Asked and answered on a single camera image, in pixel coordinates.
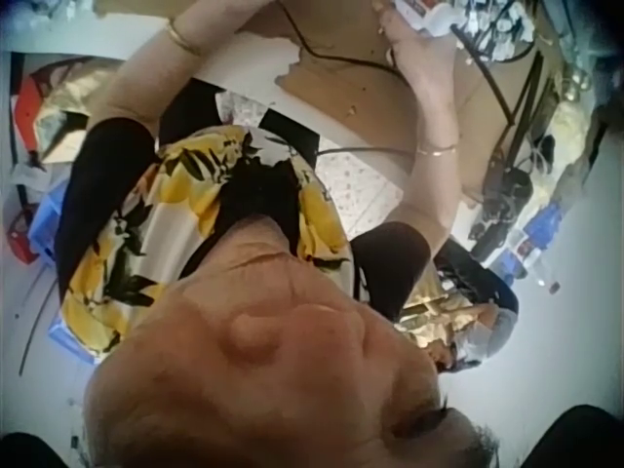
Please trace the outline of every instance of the wire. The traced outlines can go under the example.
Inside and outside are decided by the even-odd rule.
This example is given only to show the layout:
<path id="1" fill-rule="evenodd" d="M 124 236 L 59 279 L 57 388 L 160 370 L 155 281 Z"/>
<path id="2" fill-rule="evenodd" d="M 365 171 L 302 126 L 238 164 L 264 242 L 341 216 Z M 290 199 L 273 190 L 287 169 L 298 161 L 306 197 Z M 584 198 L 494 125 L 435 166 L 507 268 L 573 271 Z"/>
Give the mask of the wire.
<path id="1" fill-rule="evenodd" d="M 289 10 L 286 8 L 286 5 L 284 5 L 281 1 L 278 1 L 278 5 L 282 8 L 282 11 L 286 15 L 286 18 L 288 18 L 289 23 L 292 26 L 292 29 L 294 29 L 294 32 L 296 33 L 296 35 L 297 35 L 297 37 L 299 39 L 299 42 L 301 43 L 301 46 L 312 57 L 315 57 L 316 59 L 340 61 L 340 62 L 343 62 L 343 63 L 351 63 L 352 65 L 360 65 L 360 66 L 367 66 L 367 67 L 370 67 L 370 68 L 376 68 L 377 70 L 381 70 L 381 71 L 385 71 L 387 73 L 390 73 L 391 75 L 394 75 L 397 78 L 399 78 L 404 83 L 407 83 L 407 80 L 401 74 L 401 72 L 398 69 L 396 69 L 396 68 L 394 68 L 392 66 L 385 65 L 383 63 L 377 63 L 376 61 L 363 60 L 361 58 L 349 58 L 349 57 L 342 57 L 342 56 L 328 56 L 328 55 L 325 55 L 325 54 L 319 54 L 318 52 L 315 52 L 310 47 L 310 45 L 308 44 L 308 42 L 305 39 L 305 37 L 303 37 L 303 33 L 301 32 L 301 30 L 299 29 L 299 26 L 297 26 L 296 22 L 294 21 L 294 18 L 291 15 L 291 12 L 289 12 Z"/>
<path id="2" fill-rule="evenodd" d="M 479 49 L 479 46 L 481 46 L 481 43 L 483 42 L 483 40 L 486 37 L 488 37 L 488 34 L 491 33 L 491 31 L 496 27 L 498 22 L 503 18 L 503 15 L 505 15 L 509 11 L 509 9 L 514 5 L 514 3 L 516 3 L 516 0 L 509 0 L 505 4 L 505 6 L 500 10 L 500 13 L 496 17 L 496 19 L 489 24 L 489 28 L 487 29 L 487 31 L 486 32 L 480 31 L 479 34 L 477 34 L 477 37 L 475 37 L 475 47 L 477 49 Z"/>
<path id="3" fill-rule="evenodd" d="M 477 48 L 475 48 L 475 46 L 470 42 L 470 39 L 468 38 L 468 36 L 466 36 L 466 34 L 464 34 L 464 32 L 461 31 L 461 29 L 459 29 L 457 26 L 451 26 L 450 30 L 453 32 L 455 36 L 457 36 L 457 39 L 459 39 L 459 41 L 464 45 L 464 47 L 466 48 L 466 51 L 468 52 L 472 60 L 475 61 L 475 64 L 477 64 L 477 66 L 483 73 L 484 78 L 486 78 L 486 81 L 489 84 L 489 87 L 491 88 L 491 90 L 494 92 L 494 95 L 496 96 L 496 100 L 498 100 L 498 104 L 500 105 L 500 108 L 503 110 L 503 113 L 505 114 L 505 118 L 507 119 L 507 124 L 513 127 L 516 124 L 516 119 L 514 118 L 514 114 L 509 108 L 509 104 L 505 100 L 505 96 L 500 91 L 500 88 L 498 87 L 496 80 L 494 80 L 494 77 L 491 75 L 491 72 L 489 71 L 488 67 L 481 60 L 481 54 L 479 53 Z"/>
<path id="4" fill-rule="evenodd" d="M 340 154 L 340 153 L 390 153 L 396 154 L 397 156 L 408 156 L 413 157 L 414 153 L 411 151 L 397 149 L 397 148 L 381 148 L 381 147 L 371 147 L 371 146 L 346 146 L 344 148 L 336 148 L 336 149 L 325 149 L 323 151 L 318 151 L 316 153 L 317 156 L 326 156 L 328 154 Z"/>
<path id="5" fill-rule="evenodd" d="M 526 56 L 528 56 L 534 48 L 535 48 L 535 42 L 531 42 L 528 46 L 526 46 L 526 48 L 522 52 L 520 52 L 516 56 L 507 58 L 505 60 L 499 60 L 498 63 L 505 63 L 505 64 L 516 63 L 517 61 L 520 61 L 524 59 Z"/>
<path id="6" fill-rule="evenodd" d="M 509 6 L 505 5 L 507 7 L 507 9 L 511 8 L 511 5 L 513 4 L 513 2 L 510 1 L 508 3 L 509 3 Z M 289 12 L 288 8 L 286 8 L 284 3 L 282 3 L 281 0 L 278 0 L 278 5 L 280 6 L 282 11 L 286 15 L 286 18 L 288 19 L 289 23 L 291 24 L 292 29 L 294 30 L 297 38 L 299 39 L 299 42 L 301 43 L 301 47 L 303 47 L 303 49 L 310 56 L 312 56 L 312 57 L 314 57 L 316 59 L 340 61 L 340 62 L 343 62 L 343 63 L 351 63 L 351 64 L 354 64 L 354 65 L 360 65 L 360 66 L 367 66 L 367 67 L 370 67 L 370 68 L 375 68 L 375 69 L 378 69 L 378 70 L 390 73 L 391 75 L 399 78 L 401 81 L 403 81 L 406 84 L 408 83 L 406 78 L 401 74 L 401 72 L 397 68 L 394 68 L 392 66 L 388 66 L 388 65 L 385 65 L 385 64 L 382 64 L 382 63 L 377 63 L 375 61 L 363 60 L 363 59 L 359 59 L 359 58 L 348 58 L 348 57 L 342 57 L 342 56 L 328 56 L 328 55 L 325 55 L 325 54 L 317 53 L 308 44 L 307 40 L 303 36 L 303 33 L 301 32 L 301 30 L 299 29 L 298 25 L 294 21 L 294 18 L 291 15 L 291 12 Z M 489 71 L 488 67 L 481 60 L 481 54 L 480 54 L 479 50 L 477 48 L 475 48 L 475 46 L 471 43 L 470 39 L 466 36 L 466 34 L 464 34 L 457 26 L 452 26 L 450 28 L 450 30 L 453 32 L 453 34 L 455 34 L 457 39 L 464 45 L 464 47 L 466 48 L 466 51 L 468 51 L 468 54 L 470 55 L 470 57 L 475 61 L 475 63 L 477 64 L 477 66 L 479 67 L 481 72 L 483 73 L 484 77 L 486 78 L 487 83 L 489 84 L 489 87 L 492 89 L 494 95 L 496 96 L 496 100 L 498 101 L 498 104 L 500 105 L 500 108 L 502 109 L 503 113 L 505 114 L 505 118 L 507 119 L 507 124 L 510 127 L 513 127 L 516 124 L 514 115 L 512 114 L 512 111 L 509 108 L 509 104 L 505 100 L 505 96 L 502 94 L 502 92 L 500 91 L 500 88 L 498 87 L 498 84 L 494 80 L 494 77 L 492 76 L 492 74 Z"/>
<path id="7" fill-rule="evenodd" d="M 574 28 L 572 15 L 569 11 L 569 2 L 568 0 L 562 0 L 562 3 L 564 4 L 565 18 L 567 19 L 567 26 L 569 28 L 569 33 L 572 35 L 572 40 L 574 41 L 574 44 L 576 44 L 576 29 Z"/>

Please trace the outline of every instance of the tiled floor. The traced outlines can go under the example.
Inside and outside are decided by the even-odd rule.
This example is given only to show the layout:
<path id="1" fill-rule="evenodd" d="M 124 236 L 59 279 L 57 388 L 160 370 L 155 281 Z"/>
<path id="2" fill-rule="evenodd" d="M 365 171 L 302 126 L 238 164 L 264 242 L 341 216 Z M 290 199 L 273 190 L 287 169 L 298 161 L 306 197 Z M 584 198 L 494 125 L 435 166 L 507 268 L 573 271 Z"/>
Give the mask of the tiled floor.
<path id="1" fill-rule="evenodd" d="M 217 97 L 223 122 L 257 126 L 267 108 L 226 92 Z M 336 148 L 321 138 L 320 150 Z M 399 204 L 403 191 L 349 153 L 321 156 L 316 173 L 333 198 L 349 239 L 379 225 Z"/>

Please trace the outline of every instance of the bare arm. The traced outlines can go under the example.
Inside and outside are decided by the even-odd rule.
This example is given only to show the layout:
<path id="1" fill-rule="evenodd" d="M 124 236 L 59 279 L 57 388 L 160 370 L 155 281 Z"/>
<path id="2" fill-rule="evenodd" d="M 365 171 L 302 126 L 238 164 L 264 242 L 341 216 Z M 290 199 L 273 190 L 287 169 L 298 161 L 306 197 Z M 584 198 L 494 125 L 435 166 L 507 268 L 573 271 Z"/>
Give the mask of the bare arm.
<path id="1" fill-rule="evenodd" d="M 420 107 L 418 140 L 422 151 L 414 157 L 404 199 L 388 220 L 413 226 L 434 256 L 449 236 L 461 199 L 453 78 L 455 40 L 420 35 L 385 0 L 373 6 L 381 13 L 381 25 L 393 46 L 397 66 Z M 450 148 L 441 156 L 431 154 Z"/>
<path id="2" fill-rule="evenodd" d="M 206 56 L 271 0 L 198 0 L 174 21 L 174 28 L 197 57 L 166 30 L 156 34 L 110 83 L 89 127 L 112 117 L 128 117 L 156 135 L 161 116 L 206 60 Z"/>

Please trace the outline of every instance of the hand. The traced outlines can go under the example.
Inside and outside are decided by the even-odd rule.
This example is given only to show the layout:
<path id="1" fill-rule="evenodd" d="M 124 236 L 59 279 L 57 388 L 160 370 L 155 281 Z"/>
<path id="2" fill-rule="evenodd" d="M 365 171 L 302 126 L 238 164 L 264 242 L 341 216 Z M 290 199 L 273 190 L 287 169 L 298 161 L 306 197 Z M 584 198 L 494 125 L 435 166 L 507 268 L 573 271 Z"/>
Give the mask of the hand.
<path id="1" fill-rule="evenodd" d="M 372 0 L 394 50 L 395 62 L 421 104 L 454 102 L 454 36 L 432 38 L 416 32 L 391 0 Z"/>

